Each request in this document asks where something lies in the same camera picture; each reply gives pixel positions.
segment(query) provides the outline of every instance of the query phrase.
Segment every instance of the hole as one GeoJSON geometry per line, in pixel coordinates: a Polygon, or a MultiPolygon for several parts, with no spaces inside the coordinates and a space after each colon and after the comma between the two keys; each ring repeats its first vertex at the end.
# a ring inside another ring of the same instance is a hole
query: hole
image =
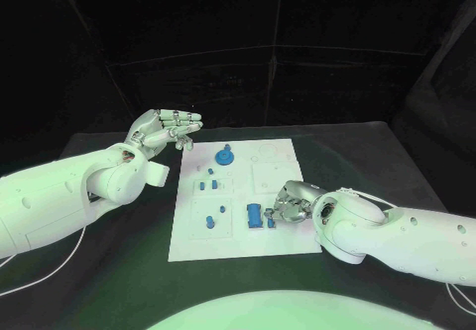
{"type": "Polygon", "coordinates": [[[463,227],[463,225],[459,225],[459,232],[460,232],[462,234],[466,234],[466,228],[463,227]]]}
{"type": "Polygon", "coordinates": [[[68,192],[72,194],[72,183],[69,181],[65,182],[65,187],[68,189],[68,192]]]}
{"type": "Polygon", "coordinates": [[[22,204],[26,208],[32,208],[30,200],[26,197],[22,198],[22,204]]]}

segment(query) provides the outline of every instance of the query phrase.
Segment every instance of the white board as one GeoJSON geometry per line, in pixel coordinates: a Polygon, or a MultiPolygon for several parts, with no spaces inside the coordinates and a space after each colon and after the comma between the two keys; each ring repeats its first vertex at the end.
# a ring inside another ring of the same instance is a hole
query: white board
{"type": "Polygon", "coordinates": [[[195,143],[182,157],[169,261],[319,253],[310,220],[267,226],[263,212],[273,208],[287,180],[303,181],[290,139],[195,143]],[[222,166],[215,155],[225,144],[235,158],[222,166]],[[263,228],[250,229],[247,205],[254,203],[261,204],[263,228]],[[212,229],[206,216],[214,218],[212,229]]]}

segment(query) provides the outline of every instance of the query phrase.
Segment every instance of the robotic hand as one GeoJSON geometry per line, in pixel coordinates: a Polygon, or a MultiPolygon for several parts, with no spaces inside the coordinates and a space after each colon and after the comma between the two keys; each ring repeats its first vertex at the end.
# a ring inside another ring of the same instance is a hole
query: robotic hand
{"type": "Polygon", "coordinates": [[[149,159],[169,142],[193,148],[202,116],[149,110],[124,143],[0,178],[0,259],[56,242],[110,210],[131,203],[146,183],[162,187],[169,168],[149,159]]]}
{"type": "Polygon", "coordinates": [[[284,184],[265,217],[312,219],[320,245],[348,263],[369,254],[400,272],[476,286],[476,219],[400,208],[352,189],[327,192],[301,181],[284,184]],[[381,211],[359,195],[392,208],[381,211]]]}

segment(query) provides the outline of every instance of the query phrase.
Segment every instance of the blue object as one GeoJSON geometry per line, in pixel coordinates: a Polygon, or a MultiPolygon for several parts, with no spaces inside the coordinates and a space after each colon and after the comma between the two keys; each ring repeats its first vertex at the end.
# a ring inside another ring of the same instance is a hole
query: blue object
{"type": "Polygon", "coordinates": [[[224,150],[218,151],[215,155],[215,160],[219,165],[229,165],[234,162],[235,156],[231,152],[229,144],[225,144],[224,150]]]}
{"type": "Polygon", "coordinates": [[[211,215],[206,217],[206,228],[212,229],[215,227],[215,222],[214,222],[214,218],[211,217],[211,215]]]}
{"type": "Polygon", "coordinates": [[[276,228],[276,223],[274,223],[273,218],[268,218],[268,228],[276,228]]]}
{"type": "Polygon", "coordinates": [[[255,203],[248,204],[245,209],[248,210],[248,228],[261,228],[261,205],[255,203]]]}

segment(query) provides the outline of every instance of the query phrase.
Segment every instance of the blue knob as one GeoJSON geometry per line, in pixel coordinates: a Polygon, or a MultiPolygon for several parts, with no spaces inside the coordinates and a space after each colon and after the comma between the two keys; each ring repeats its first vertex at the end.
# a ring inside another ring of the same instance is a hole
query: blue knob
{"type": "Polygon", "coordinates": [[[206,227],[208,227],[208,229],[212,229],[215,227],[215,222],[214,222],[214,218],[211,217],[211,215],[206,217],[206,227]]]}
{"type": "Polygon", "coordinates": [[[224,150],[218,151],[215,155],[215,160],[219,165],[229,165],[234,162],[235,156],[231,152],[229,144],[225,144],[224,150]]]}

